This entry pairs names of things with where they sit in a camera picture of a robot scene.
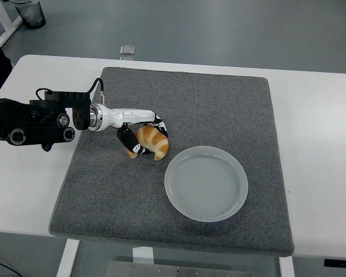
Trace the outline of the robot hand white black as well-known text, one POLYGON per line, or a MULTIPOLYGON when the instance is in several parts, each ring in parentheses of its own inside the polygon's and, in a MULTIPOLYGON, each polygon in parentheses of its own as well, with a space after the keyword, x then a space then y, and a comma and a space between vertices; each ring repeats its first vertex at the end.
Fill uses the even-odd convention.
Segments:
POLYGON ((117 108, 109 109, 103 104, 93 104, 90 107, 90 126, 92 131, 102 131, 108 127, 117 129, 117 137, 133 154, 147 154, 152 151, 150 147, 141 144, 130 125, 142 124, 150 126, 164 137, 168 137, 164 121, 150 110, 117 108))

